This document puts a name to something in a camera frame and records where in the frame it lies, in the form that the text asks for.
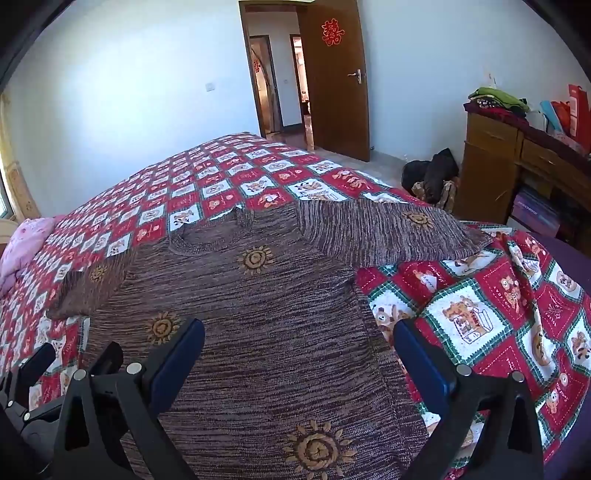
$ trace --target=bed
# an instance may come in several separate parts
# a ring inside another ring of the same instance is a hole
[[[92,321],[53,321],[44,313],[70,270],[144,242],[155,242],[187,223],[205,222],[234,207],[268,209],[296,199],[423,205],[406,192],[361,171],[252,134],[228,135],[146,167],[67,215],[2,300],[0,368],[7,371],[45,342],[57,358],[30,391],[30,408],[66,392],[84,364]],[[411,262],[361,269],[385,341],[403,317],[457,363],[476,372],[524,373],[536,401],[545,460],[577,418],[591,375],[591,303],[542,243],[501,225],[470,224],[493,243],[463,261]],[[407,377],[417,408],[433,431],[439,418],[425,408]],[[482,430],[477,416],[455,474],[467,463]]]

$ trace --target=gift bag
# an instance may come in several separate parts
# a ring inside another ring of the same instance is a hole
[[[569,85],[570,92],[570,136],[588,154],[591,151],[591,112],[587,92],[581,87]]]
[[[564,102],[551,102],[551,104],[564,133],[570,135],[570,105]]]

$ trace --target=tiled floor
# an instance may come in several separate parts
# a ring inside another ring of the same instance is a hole
[[[404,160],[373,150],[371,152],[369,162],[364,162],[355,158],[346,157],[345,155],[330,152],[322,148],[316,148],[314,146],[314,137],[312,133],[310,117],[308,115],[306,115],[305,132],[302,130],[298,133],[268,134],[267,138],[269,140],[283,142],[301,150],[314,152],[319,157],[328,158],[329,160],[332,160],[344,167],[361,170],[388,183],[392,187],[401,186],[402,168],[405,165]]]

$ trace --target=wooden cabinet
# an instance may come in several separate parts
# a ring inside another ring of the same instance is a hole
[[[517,175],[513,160],[466,142],[455,217],[505,223]]]
[[[544,188],[537,189],[543,196],[550,202],[556,199],[557,208],[568,203],[564,201],[564,194],[574,200],[570,203],[575,207],[566,207],[570,213],[564,211],[566,221],[571,222],[565,223],[568,228],[564,231],[572,234],[569,241],[573,245],[591,252],[591,214],[588,215],[591,212],[591,176],[581,166],[576,166],[578,163],[572,160],[570,152],[564,152],[562,144],[556,141],[558,145],[552,147],[553,142],[549,140],[554,139],[530,130],[468,113],[464,159],[453,214],[460,220],[506,224],[520,175],[527,171],[530,180],[533,173],[543,184]]]

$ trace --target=black clamp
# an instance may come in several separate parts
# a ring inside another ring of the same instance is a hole
[[[0,471],[22,480],[137,480],[121,446],[129,431],[155,480],[196,480],[157,416],[172,406],[204,339],[203,324],[189,320],[122,372],[123,352],[112,342],[74,373],[64,397],[28,412],[28,389],[55,360],[46,343],[0,378]]]
[[[474,416],[487,411],[480,438],[462,476],[465,480],[542,480],[540,427],[522,373],[488,377],[454,365],[428,343],[411,319],[394,327],[394,348],[429,411],[441,421],[402,480],[445,478]]]

